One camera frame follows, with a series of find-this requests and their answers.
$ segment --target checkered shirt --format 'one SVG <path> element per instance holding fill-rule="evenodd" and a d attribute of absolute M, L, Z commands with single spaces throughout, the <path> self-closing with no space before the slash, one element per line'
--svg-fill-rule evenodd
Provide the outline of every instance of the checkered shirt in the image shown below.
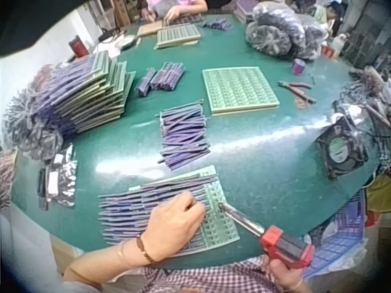
<path fill-rule="evenodd" d="M 204 269 L 166 270 L 144 268 L 147 279 L 139 293 L 277 293 L 275 279 L 261 271 L 263 257 Z"/>

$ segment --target wire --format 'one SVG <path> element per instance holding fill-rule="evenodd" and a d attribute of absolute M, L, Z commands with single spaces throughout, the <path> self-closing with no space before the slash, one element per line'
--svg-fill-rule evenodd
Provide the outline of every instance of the wire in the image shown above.
<path fill-rule="evenodd" d="M 364 132 L 365 134 L 368 134 L 368 135 L 371 136 L 371 137 L 378 137 L 378 138 L 380 138 L 380 139 L 391 139 L 391 136 L 379 136 L 379 135 L 376 135 L 376 134 L 372 134 L 372 133 L 370 133 L 369 131 L 366 131 L 366 130 L 364 130 L 364 129 L 361 129 L 361 128 L 357 127 L 356 125 L 354 125 L 354 127 L 355 127 L 357 130 L 362 131 L 362 132 Z"/>
<path fill-rule="evenodd" d="M 377 167 L 376 167 L 376 169 L 372 173 L 372 181 L 369 182 L 366 186 L 361 187 L 361 189 L 368 188 L 368 187 L 370 187 L 374 183 L 374 181 L 376 180 L 376 170 L 377 170 Z"/>

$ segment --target bag of cables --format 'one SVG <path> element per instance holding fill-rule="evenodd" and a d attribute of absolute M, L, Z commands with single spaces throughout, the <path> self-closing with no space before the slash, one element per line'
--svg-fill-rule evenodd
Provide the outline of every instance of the bag of cables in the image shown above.
<path fill-rule="evenodd" d="M 258 26 L 274 26 L 286 32 L 292 42 L 299 48 L 305 48 L 305 31 L 303 25 L 285 3 L 264 1 L 254 7 L 254 20 Z"/>
<path fill-rule="evenodd" d="M 272 56 L 286 55 L 292 47 L 286 32 L 275 26 L 258 26 L 255 22 L 247 26 L 246 41 L 254 49 Z"/>
<path fill-rule="evenodd" d="M 294 57 L 314 60 L 321 55 L 321 44 L 327 39 L 327 31 L 310 15 L 299 14 L 304 31 L 305 31 L 305 48 L 295 46 Z"/>

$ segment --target white container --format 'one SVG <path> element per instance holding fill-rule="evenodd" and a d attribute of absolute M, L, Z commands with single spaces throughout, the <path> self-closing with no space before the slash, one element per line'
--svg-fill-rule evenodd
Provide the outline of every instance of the white container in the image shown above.
<path fill-rule="evenodd" d="M 345 34 L 340 34 L 337 37 L 335 37 L 331 43 L 331 48 L 335 50 L 334 55 L 332 56 L 333 58 L 338 58 L 340 55 L 343 46 L 346 43 L 346 35 Z"/>

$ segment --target bracelet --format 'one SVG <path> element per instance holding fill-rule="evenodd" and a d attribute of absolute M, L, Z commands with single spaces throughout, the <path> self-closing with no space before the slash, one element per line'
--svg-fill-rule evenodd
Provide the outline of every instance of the bracelet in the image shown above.
<path fill-rule="evenodd" d="M 297 285 L 289 290 L 284 290 L 284 292 L 292 292 L 294 290 L 296 290 L 300 285 L 301 283 L 303 283 L 303 277 L 301 277 L 300 281 L 297 283 Z"/>
<path fill-rule="evenodd" d="M 150 255 L 145 251 L 144 243 L 142 243 L 142 240 L 140 237 L 137 237 L 136 243 L 137 243 L 137 247 L 140 248 L 142 254 L 147 259 L 147 261 L 149 261 L 151 264 L 156 264 L 157 261 L 154 261 L 153 258 L 151 258 Z"/>
<path fill-rule="evenodd" d="M 121 241 L 120 245 L 118 246 L 117 253 L 118 253 L 118 255 L 119 255 L 120 259 L 121 259 L 121 262 L 126 264 L 126 266 L 128 268 L 132 268 L 133 266 L 128 263 L 128 261 L 126 260 L 125 256 L 123 255 L 123 246 L 125 245 L 126 242 L 127 242 L 127 240 Z"/>

